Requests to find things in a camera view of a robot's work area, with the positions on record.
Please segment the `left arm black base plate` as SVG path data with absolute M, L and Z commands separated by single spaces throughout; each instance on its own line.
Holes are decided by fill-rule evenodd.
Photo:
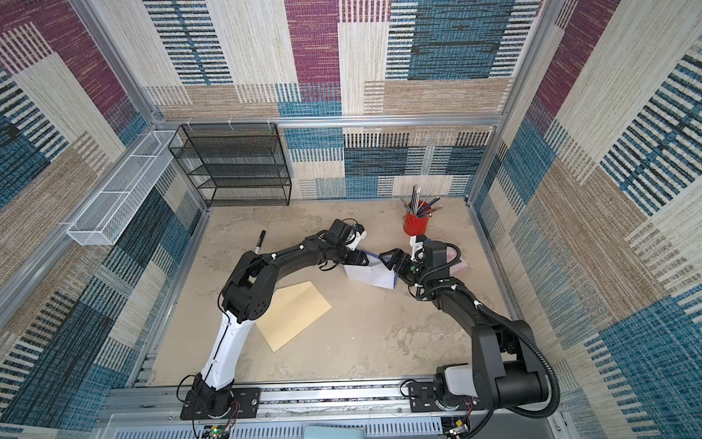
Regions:
M 230 388 L 212 391 L 192 389 L 186 395 L 181 421 L 253 419 L 261 400 L 261 388 Z

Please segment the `white letter paper blue border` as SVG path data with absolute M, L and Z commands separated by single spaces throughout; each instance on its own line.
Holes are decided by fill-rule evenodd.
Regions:
M 368 265 L 345 265 L 344 270 L 347 277 L 353 281 L 358 281 L 366 285 L 392 290 L 397 284 L 397 275 L 389 270 L 382 263 L 380 258 L 372 252 L 365 252 Z

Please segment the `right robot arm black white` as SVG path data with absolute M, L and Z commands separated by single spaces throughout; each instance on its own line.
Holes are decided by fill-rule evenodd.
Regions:
M 473 385 L 484 408 L 507 409 L 530 419 L 554 415 L 561 404 L 561 386 L 530 326 L 493 311 L 451 275 L 461 256 L 456 245 L 429 240 L 414 254 L 402 249 L 382 252 L 380 261 L 417 288 L 417 301 L 433 303 L 469 334 Z

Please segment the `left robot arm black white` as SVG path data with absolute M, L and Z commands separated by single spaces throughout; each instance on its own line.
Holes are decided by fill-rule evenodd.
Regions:
M 201 373 L 195 376 L 188 400 L 210 411 L 225 404 L 250 327 L 271 306 L 278 281 L 313 265 L 322 271 L 328 269 L 328 263 L 367 266 L 367 254 L 358 250 L 365 237 L 366 230 L 357 221 L 336 219 L 329 229 L 298 245 L 271 254 L 245 252 L 219 293 L 222 319 L 217 338 Z

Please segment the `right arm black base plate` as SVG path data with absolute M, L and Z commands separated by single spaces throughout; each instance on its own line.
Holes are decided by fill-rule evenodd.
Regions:
M 451 412 L 456 405 L 441 402 L 431 382 L 409 382 L 406 384 L 409 407 L 412 413 Z

